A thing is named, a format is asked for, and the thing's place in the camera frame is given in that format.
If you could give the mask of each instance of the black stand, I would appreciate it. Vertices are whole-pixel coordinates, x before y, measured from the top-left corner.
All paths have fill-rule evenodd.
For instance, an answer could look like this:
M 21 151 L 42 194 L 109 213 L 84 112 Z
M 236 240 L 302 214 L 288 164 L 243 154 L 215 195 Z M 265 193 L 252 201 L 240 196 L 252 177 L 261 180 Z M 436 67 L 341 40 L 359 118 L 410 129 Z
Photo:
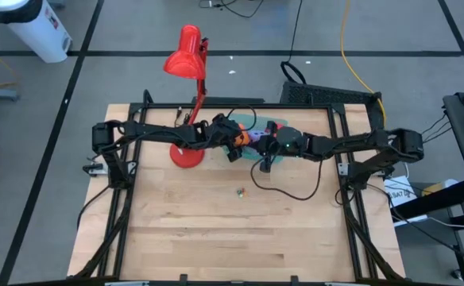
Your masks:
M 394 208 L 401 217 L 409 219 L 460 203 L 464 203 L 464 181 Z M 391 215 L 396 216 L 395 211 L 391 210 Z

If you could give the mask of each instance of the lamp shade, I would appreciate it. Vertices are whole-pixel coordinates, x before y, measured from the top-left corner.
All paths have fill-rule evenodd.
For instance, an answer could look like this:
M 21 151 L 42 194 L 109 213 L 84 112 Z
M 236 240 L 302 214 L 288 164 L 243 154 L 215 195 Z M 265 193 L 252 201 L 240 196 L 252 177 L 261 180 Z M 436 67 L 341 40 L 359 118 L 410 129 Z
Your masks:
M 185 25 L 181 29 L 179 47 L 165 61 L 163 70 L 186 79 L 205 79 L 206 68 L 200 57 L 200 29 Z

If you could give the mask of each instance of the yellow cable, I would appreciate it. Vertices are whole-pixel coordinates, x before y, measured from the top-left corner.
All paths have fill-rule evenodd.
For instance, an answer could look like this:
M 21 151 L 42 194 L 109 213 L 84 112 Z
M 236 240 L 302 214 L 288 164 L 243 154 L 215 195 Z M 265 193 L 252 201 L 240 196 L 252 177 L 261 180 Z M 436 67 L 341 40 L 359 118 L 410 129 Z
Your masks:
M 345 33 L 346 19 L 349 16 L 349 10 L 350 10 L 350 0 L 346 0 L 345 13 L 343 13 L 342 28 L 340 31 L 340 52 L 342 52 L 342 58 L 346 66 L 350 69 L 350 71 L 352 72 L 354 77 L 359 81 L 359 83 L 361 83 L 362 86 L 365 87 L 365 89 L 367 89 L 369 92 L 375 93 L 373 89 L 369 88 L 369 86 L 364 81 L 362 81 L 362 79 L 359 77 L 356 71 L 352 68 L 352 66 L 349 64 L 349 61 L 346 59 L 345 53 L 343 51 L 343 34 Z M 385 127 L 385 123 L 387 122 L 387 115 L 385 114 L 384 105 L 382 104 L 382 101 L 380 99 L 377 99 L 377 101 L 378 101 L 378 105 L 381 107 L 382 118 L 384 119 L 383 121 L 384 121 L 384 127 Z
M 8 87 L 12 85 L 17 85 L 18 84 L 18 76 L 15 70 L 13 70 L 7 63 L 5 63 L 1 58 L 0 58 L 0 63 L 8 70 L 11 72 L 11 75 L 15 78 L 15 82 L 12 83 L 0 83 L 0 88 L 1 87 Z

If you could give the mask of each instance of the white cable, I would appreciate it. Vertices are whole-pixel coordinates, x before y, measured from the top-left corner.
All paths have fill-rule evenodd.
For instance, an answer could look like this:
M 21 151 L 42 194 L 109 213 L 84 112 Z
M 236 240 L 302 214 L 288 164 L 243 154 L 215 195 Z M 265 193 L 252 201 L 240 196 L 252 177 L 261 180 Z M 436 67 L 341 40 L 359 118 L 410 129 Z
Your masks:
M 450 223 L 441 222 L 441 221 L 439 221 L 437 218 L 428 217 L 428 219 L 431 219 L 431 220 L 434 221 L 434 222 L 438 222 L 438 223 L 440 223 L 441 225 L 444 225 L 444 226 L 449 226 L 449 227 L 462 227 L 462 228 L 464 228 L 464 226 L 461 226 L 461 225 L 454 225 L 454 224 L 450 224 Z
M 400 222 L 404 222 L 403 219 L 397 218 L 397 217 L 394 216 L 394 215 L 392 215 L 392 217 L 393 217 L 394 219 L 400 221 Z M 427 218 L 425 218 L 425 219 L 421 219 L 421 220 L 418 220 L 418 221 L 416 221 L 416 222 L 426 222 L 428 219 L 430 219 L 430 220 L 432 220 L 432 221 L 434 221 L 434 222 L 438 222 L 438 223 L 440 223 L 440 224 L 443 225 L 443 226 L 464 228 L 463 225 L 454 225 L 454 224 L 450 224 L 450 223 L 441 222 L 441 221 L 439 221 L 437 218 L 432 218 L 432 217 L 427 217 Z
M 407 162 L 404 162 L 404 166 L 405 166 L 405 173 L 407 173 L 406 177 L 407 177 L 407 180 L 408 180 L 408 177 L 410 176 L 410 172 L 408 171 L 408 164 L 407 164 Z

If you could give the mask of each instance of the black floor stripe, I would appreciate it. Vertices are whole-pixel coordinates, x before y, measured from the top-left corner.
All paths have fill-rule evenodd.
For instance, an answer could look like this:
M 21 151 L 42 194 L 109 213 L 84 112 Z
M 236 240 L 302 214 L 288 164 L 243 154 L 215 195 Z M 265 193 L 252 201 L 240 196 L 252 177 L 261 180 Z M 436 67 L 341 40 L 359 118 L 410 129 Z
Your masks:
M 69 51 L 68 56 L 79 56 L 80 51 Z M 0 51 L 0 56 L 37 56 L 33 51 Z
M 444 12 L 444 16 L 446 17 L 447 24 L 449 24 L 449 27 L 451 29 L 451 32 L 453 32 L 454 38 L 456 39 L 456 42 L 458 43 L 458 46 L 460 47 L 460 50 L 464 53 L 464 40 L 462 37 L 462 34 L 460 33 L 460 30 L 458 29 L 458 26 L 456 25 L 456 22 L 453 19 L 453 16 L 451 15 L 451 12 L 449 11 L 449 7 L 447 6 L 447 3 L 445 0 L 439 0 L 440 8 L 442 8 L 442 11 Z
M 210 50 L 208 56 L 288 56 L 285 50 Z M 86 56 L 156 57 L 170 56 L 172 51 L 88 51 Z M 378 57 L 453 57 L 463 52 L 445 51 L 345 51 L 347 56 Z M 340 51 L 293 51 L 293 56 L 342 56 Z
M 85 56 L 157 57 L 170 56 L 173 51 L 86 51 Z M 208 56 L 288 56 L 286 50 L 210 50 Z M 456 57 L 464 51 L 345 51 L 347 56 L 364 57 Z M 68 56 L 79 56 L 70 51 Z M 342 56 L 340 51 L 294 51 L 293 56 Z M 36 56 L 33 51 L 0 51 L 0 56 Z
M 54 148 L 56 147 L 57 138 L 59 137 L 60 129 L 63 125 L 64 116 L 68 111 L 68 105 L 72 99 L 73 91 L 75 90 L 75 85 L 79 79 L 80 71 L 82 70 L 83 60 L 85 58 L 83 54 L 85 51 L 87 51 L 87 49 L 89 48 L 89 44 L 91 43 L 92 34 L 95 31 L 96 23 L 98 22 L 99 14 L 103 7 L 103 1 L 104 0 L 98 0 L 98 3 L 95 7 L 95 11 L 91 18 L 91 22 L 89 24 L 89 27 L 87 28 L 87 32 L 84 37 L 81 49 L 83 52 L 80 53 L 80 56 L 78 57 L 75 63 L 75 67 L 73 68 L 73 73 L 68 81 L 68 86 L 66 87 L 66 91 L 64 92 L 64 97 L 61 101 L 59 112 L 57 113 L 52 132 L 50 133 L 50 137 L 48 138 L 48 143 L 44 150 L 43 157 L 41 158 L 41 163 L 38 167 L 36 177 L 34 178 L 33 186 L 31 187 L 29 197 L 27 198 L 27 203 L 25 204 L 22 216 L 20 217 L 20 222 L 18 223 L 13 241 L 11 242 L 10 250 L 8 251 L 8 254 L 6 256 L 4 265 L 2 266 L 2 270 L 0 273 L 0 285 L 8 284 L 11 277 L 11 273 L 14 269 L 18 253 L 20 252 L 21 244 L 24 241 L 25 232 L 27 231 L 27 228 L 29 226 L 29 221 L 33 215 L 34 207 L 36 205 L 36 201 L 40 194 L 43 180 L 48 170 L 48 164 L 52 159 Z

